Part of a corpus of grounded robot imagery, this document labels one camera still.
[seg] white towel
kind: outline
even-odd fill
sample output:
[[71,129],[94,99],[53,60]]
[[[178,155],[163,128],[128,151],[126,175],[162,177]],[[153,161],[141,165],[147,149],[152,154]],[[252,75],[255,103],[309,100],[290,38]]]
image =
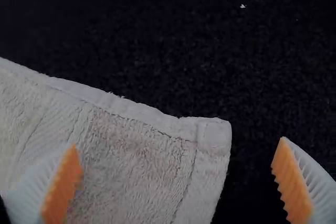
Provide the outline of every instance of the white towel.
[[0,189],[73,142],[84,176],[68,223],[210,223],[231,138],[227,121],[178,119],[0,58]]

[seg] black carpet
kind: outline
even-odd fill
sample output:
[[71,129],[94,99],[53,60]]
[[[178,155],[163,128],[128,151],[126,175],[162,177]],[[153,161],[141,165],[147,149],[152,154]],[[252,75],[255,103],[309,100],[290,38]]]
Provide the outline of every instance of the black carpet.
[[335,3],[1,0],[0,51],[167,114],[230,121],[213,223],[287,223],[270,173],[281,136],[335,177]]

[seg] gray towel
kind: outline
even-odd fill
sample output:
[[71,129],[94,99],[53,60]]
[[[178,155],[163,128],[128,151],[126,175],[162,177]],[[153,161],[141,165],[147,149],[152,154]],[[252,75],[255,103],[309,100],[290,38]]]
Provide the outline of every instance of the gray towel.
[[0,190],[61,143],[84,176],[68,223],[210,223],[231,126],[157,109],[0,58]]

